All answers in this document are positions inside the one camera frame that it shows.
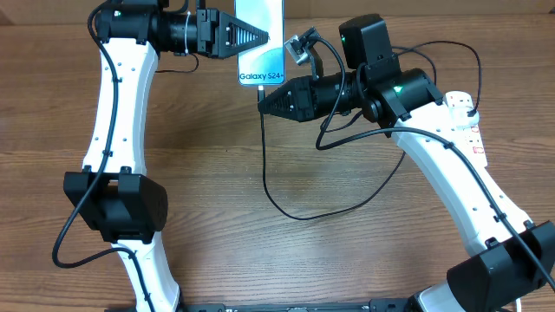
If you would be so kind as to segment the Galaxy S24 smartphone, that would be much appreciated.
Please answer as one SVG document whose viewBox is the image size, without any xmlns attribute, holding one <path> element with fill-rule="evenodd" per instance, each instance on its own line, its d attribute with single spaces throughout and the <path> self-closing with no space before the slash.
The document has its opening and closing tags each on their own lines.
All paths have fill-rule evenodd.
<svg viewBox="0 0 555 312">
<path fill-rule="evenodd" d="M 238 82 L 243 86 L 284 83 L 284 0 L 236 0 L 234 9 L 237 19 L 268 34 L 266 43 L 238 54 Z"/>
</svg>

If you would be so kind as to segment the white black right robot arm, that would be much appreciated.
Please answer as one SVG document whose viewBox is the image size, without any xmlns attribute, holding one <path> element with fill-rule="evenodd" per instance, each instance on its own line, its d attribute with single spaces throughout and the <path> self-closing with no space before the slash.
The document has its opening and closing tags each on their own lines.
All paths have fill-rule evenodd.
<svg viewBox="0 0 555 312">
<path fill-rule="evenodd" d="M 468 254 L 442 283 L 406 299 L 373 299 L 372 311 L 502 311 L 509 303 L 553 285 L 554 226 L 535 224 L 486 171 L 477 142 L 478 106 L 468 94 L 442 93 L 418 68 L 402 70 L 377 14 L 339 28 L 334 51 L 340 70 L 324 75 L 314 29 L 286 48 L 312 72 L 258 97 L 262 115 L 330 122 L 358 109 L 421 169 L 446 206 Z"/>
</svg>

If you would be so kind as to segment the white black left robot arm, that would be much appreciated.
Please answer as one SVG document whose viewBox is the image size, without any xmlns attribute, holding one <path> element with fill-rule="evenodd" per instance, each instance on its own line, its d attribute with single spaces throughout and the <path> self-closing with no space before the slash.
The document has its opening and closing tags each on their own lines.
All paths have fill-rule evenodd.
<svg viewBox="0 0 555 312">
<path fill-rule="evenodd" d="M 162 242 L 166 189 L 147 175 L 147 104 L 162 53 L 225 59 L 266 44 L 269 34 L 197 2 L 195 11 L 166 1 L 106 1 L 88 17 L 101 54 L 95 127 L 78 172 L 63 190 L 73 218 L 101 234 L 124 263 L 137 311 L 182 311 L 185 304 Z"/>
</svg>

